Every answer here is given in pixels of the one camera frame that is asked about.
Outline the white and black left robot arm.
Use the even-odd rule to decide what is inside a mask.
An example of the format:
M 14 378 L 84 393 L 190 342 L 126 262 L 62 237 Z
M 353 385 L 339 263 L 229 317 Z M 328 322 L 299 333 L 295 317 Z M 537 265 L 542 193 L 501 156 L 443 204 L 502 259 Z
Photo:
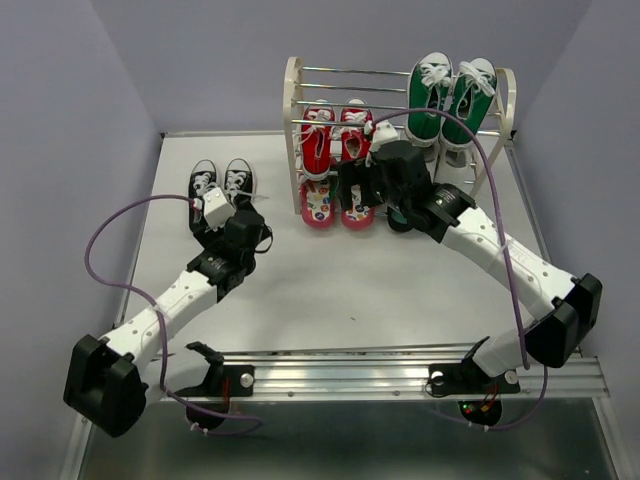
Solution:
M 169 340 L 243 283 L 269 235 L 260 214 L 236 211 L 159 297 L 129 286 L 147 307 L 100 338 L 87 334 L 77 341 L 64 403 L 112 438 L 130 430 L 149 404 L 173 394 L 166 380 Z

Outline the cream shoe shelf chrome bars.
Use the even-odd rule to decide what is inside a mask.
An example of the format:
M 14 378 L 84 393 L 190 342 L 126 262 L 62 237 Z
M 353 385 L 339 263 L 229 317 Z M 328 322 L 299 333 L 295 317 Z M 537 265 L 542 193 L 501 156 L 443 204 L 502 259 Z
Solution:
M 380 116 L 388 116 L 389 122 L 396 128 L 399 135 L 408 139 L 405 134 L 405 120 L 408 114 L 417 112 L 433 113 L 440 116 L 441 125 L 440 132 L 436 142 L 429 147 L 420 148 L 423 154 L 427 168 L 435 181 L 435 169 L 440 153 L 440 148 L 444 146 L 440 141 L 440 133 L 442 125 L 446 118 L 451 119 L 460 125 L 467 134 L 471 136 L 473 148 L 473 160 L 471 166 L 474 168 L 475 181 L 470 188 L 462 188 L 470 195 L 476 195 L 482 183 L 486 179 L 484 165 L 486 163 L 494 163 L 498 154 L 503 150 L 505 143 L 511 139 L 513 134 L 513 124 L 515 120 L 515 110 L 517 101 L 517 86 L 515 74 L 510 69 L 499 69 L 494 66 L 497 75 L 496 94 L 491 106 L 483 120 L 478 132 L 473 134 L 462 122 L 448 113 L 449 106 L 452 101 L 452 91 L 458 73 L 458 65 L 452 64 L 453 83 L 450 87 L 449 94 L 446 98 L 444 108 L 442 110 L 433 110 L 430 108 L 409 109 L 407 104 L 407 83 L 413 67 L 407 72 L 388 72 L 388 77 L 405 81 L 405 86 L 396 89 L 397 94 L 403 94 L 406 97 L 405 106 L 382 105 L 378 102 L 366 106 L 371 110 L 373 120 Z M 334 176 L 337 177 L 337 166 L 340 162 L 341 143 L 339 133 L 341 126 L 348 126 L 348 123 L 340 122 L 340 115 L 343 107 L 346 107 L 347 101 L 352 98 L 361 99 L 361 94 L 365 92 L 374 93 L 376 87 L 365 87 L 362 84 L 354 83 L 351 85 L 334 85 L 322 83 L 310 83 L 304 80 L 303 76 L 312 72 L 312 67 L 303 65 L 302 61 L 297 57 L 289 59 L 285 77 L 283 91 L 283 116 L 285 127 L 285 141 L 289 164 L 289 175 L 291 180 L 292 197 L 294 203 L 294 211 L 301 216 L 301 205 L 299 198 L 298 175 L 304 173 L 302 170 L 302 147 L 300 145 L 300 127 L 305 120 L 303 114 L 308 106 L 332 106 L 335 111 L 335 121 L 331 122 L 331 155 L 336 158 L 336 167 Z M 375 207 L 375 215 L 383 214 L 386 216 L 385 207 Z M 335 217 L 341 220 L 341 209 L 337 198 L 337 187 L 335 192 Z

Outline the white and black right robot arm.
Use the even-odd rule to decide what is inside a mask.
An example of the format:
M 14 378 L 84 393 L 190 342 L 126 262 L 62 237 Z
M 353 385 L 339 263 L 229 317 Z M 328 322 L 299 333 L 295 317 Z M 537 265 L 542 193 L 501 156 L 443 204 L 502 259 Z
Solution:
M 466 355 L 457 376 L 482 390 L 508 370 L 533 359 L 558 369 L 596 324 L 602 282 L 590 273 L 577 277 L 553 266 L 506 234 L 472 197 L 449 183 L 432 181 L 421 151 L 405 140 L 392 141 L 368 159 L 338 168 L 338 198 L 351 207 L 358 187 L 368 207 L 385 204 L 410 228 L 461 254 L 515 295 L 515 309 L 529 321 L 489 336 Z

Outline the pink slipper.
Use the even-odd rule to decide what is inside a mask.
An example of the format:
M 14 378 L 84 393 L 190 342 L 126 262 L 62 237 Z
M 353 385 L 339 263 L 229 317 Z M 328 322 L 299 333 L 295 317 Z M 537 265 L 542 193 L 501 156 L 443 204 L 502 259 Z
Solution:
M 363 203 L 362 192 L 359 186 L 351 187 L 350 199 L 352 206 L 341 212 L 342 224 L 350 230 L 360 231 L 373 224 L 375 208 L 368 207 Z
M 337 177 L 334 176 L 336 158 L 330 156 L 329 175 L 311 180 L 304 173 L 298 175 L 301 216 L 305 224 L 315 229 L 327 229 L 334 223 Z

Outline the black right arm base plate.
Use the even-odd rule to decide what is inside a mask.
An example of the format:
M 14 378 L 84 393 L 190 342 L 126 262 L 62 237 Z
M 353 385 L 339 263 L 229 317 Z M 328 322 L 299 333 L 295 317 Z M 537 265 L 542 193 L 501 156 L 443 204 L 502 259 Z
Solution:
M 428 393 L 436 398 L 450 395 L 518 394 L 519 382 L 509 383 L 505 375 L 489 377 L 473 362 L 436 363 L 429 366 Z

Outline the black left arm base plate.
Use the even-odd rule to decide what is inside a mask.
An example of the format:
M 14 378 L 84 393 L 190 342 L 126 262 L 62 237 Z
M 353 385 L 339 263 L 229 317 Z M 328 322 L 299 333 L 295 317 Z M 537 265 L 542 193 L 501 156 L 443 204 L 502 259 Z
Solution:
M 252 365 L 211 366 L 196 393 L 203 397 L 247 398 L 253 395 L 255 368 Z

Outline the red canvas sneaker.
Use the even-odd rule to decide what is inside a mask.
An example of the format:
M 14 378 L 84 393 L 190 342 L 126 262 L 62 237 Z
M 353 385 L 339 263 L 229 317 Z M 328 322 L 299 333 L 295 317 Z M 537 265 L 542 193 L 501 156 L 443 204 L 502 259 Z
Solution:
M 352 98 L 347 101 L 347 105 L 342 108 L 340 115 L 340 122 L 348 123 L 348 126 L 340 127 L 341 163 L 367 156 L 370 140 L 364 134 L 364 125 L 372 120 L 372 112 L 364 100 Z
M 335 121 L 332 106 L 308 106 L 300 127 L 302 170 L 312 181 L 324 179 L 331 168 L 331 122 Z

